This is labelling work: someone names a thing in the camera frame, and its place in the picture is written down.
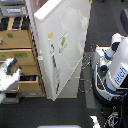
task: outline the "sticker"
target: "sticker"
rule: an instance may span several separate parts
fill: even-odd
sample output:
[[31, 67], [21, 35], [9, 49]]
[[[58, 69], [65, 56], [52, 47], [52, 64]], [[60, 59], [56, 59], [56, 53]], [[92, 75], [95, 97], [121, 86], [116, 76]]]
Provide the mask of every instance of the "sticker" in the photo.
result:
[[51, 40], [52, 37], [53, 37], [53, 32], [50, 32], [50, 33], [48, 34], [48, 39]]
[[14, 38], [12, 33], [8, 33], [8, 38]]
[[67, 32], [59, 39], [59, 53], [61, 53], [64, 48], [67, 46]]
[[27, 14], [27, 11], [26, 11], [26, 8], [25, 7], [22, 7], [20, 9], [20, 14]]
[[1, 57], [6, 57], [5, 55], [1, 55]]
[[25, 58], [28, 57], [27, 53], [13, 53], [14, 58]]

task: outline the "drawer cabinet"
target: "drawer cabinet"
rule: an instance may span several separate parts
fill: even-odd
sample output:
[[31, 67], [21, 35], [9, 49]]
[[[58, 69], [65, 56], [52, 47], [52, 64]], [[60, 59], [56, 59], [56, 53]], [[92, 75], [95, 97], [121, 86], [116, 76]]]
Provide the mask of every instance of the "drawer cabinet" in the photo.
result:
[[16, 58], [16, 65], [35, 65], [32, 49], [0, 50], [0, 61]]
[[12, 66], [11, 73], [17, 67], [21, 67], [21, 77], [35, 76], [32, 81], [23, 81], [22, 79], [16, 86], [7, 93], [34, 93], [45, 96], [41, 73], [37, 61], [37, 53], [32, 42], [30, 29], [28, 30], [12, 30], [14, 18], [9, 18], [7, 30], [0, 31], [0, 61], [3, 62], [8, 58], [16, 58], [17, 63]]
[[11, 73], [13, 73], [17, 67], [20, 66], [22, 68], [22, 75], [30, 76], [30, 75], [38, 75], [38, 69], [36, 65], [17, 65], [11, 68]]
[[0, 49], [31, 48], [28, 31], [29, 30], [0, 31]]
[[19, 81], [13, 90], [16, 92], [38, 92], [40, 91], [38, 76], [35, 81]]

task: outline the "white panel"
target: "white panel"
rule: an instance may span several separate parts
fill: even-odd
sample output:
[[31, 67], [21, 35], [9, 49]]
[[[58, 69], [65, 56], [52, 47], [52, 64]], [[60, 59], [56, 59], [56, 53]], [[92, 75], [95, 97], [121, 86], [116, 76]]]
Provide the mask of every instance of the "white panel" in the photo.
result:
[[35, 13], [45, 73], [51, 89], [48, 97], [53, 100], [81, 62], [90, 8], [88, 0], [49, 0]]

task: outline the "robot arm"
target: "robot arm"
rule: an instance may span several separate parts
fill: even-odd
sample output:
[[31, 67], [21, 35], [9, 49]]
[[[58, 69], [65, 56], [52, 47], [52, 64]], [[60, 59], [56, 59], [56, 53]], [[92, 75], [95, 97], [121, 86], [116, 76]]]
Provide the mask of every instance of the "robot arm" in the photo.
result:
[[17, 62], [15, 58], [6, 59], [6, 61], [0, 67], [0, 102], [4, 99], [5, 95], [2, 93], [4, 91], [11, 91], [16, 83], [20, 80], [21, 67], [10, 75], [11, 67]]

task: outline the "gray floor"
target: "gray floor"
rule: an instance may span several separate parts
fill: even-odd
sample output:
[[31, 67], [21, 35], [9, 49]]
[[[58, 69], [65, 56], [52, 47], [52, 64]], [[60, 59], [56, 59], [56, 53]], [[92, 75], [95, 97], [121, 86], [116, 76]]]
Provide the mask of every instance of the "gray floor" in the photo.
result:
[[114, 33], [127, 36], [120, 22], [120, 13], [128, 8], [128, 0], [105, 0], [99, 3], [93, 0], [91, 17], [86, 40], [86, 52], [91, 52], [91, 45], [110, 46]]

